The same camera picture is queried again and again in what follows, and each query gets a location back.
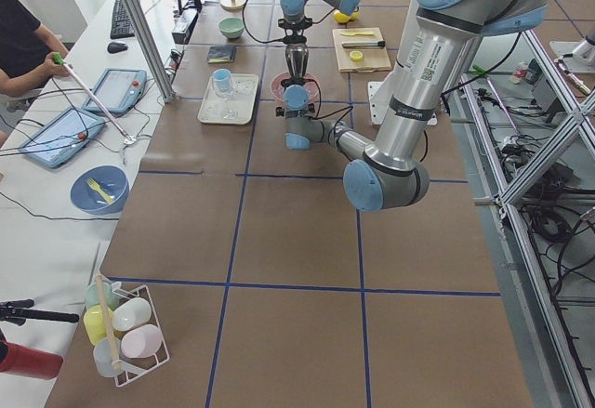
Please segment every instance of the red bottle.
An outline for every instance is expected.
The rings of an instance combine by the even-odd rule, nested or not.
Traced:
[[[49,380],[58,375],[60,355],[0,341],[0,373]]]

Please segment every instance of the black shirt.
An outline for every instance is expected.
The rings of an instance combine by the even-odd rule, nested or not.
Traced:
[[[0,0],[0,69],[10,78],[33,70],[51,51],[33,33],[40,25],[19,0]]]

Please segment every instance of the white tray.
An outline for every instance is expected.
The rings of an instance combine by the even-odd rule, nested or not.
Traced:
[[[245,125],[252,119],[254,102],[258,92],[258,75],[249,73],[232,73],[233,95],[228,99],[228,104],[238,112],[234,119],[224,119],[225,100],[218,97],[213,90],[211,80],[208,80],[205,97],[198,112],[201,123],[218,125]]]

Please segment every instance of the tablet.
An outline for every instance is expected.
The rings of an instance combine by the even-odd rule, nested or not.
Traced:
[[[46,168],[57,168],[71,160],[104,126],[101,117],[71,107],[20,145],[19,151]]]
[[[139,100],[147,84],[147,73],[132,69],[106,69],[93,87],[93,93],[113,115],[128,112]],[[85,111],[100,113],[92,99],[83,103]]]

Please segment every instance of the person's hand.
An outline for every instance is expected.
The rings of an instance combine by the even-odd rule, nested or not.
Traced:
[[[48,76],[68,76],[68,71],[64,69],[64,66],[60,66],[54,62],[54,53],[50,52],[46,55],[44,60],[44,67]]]

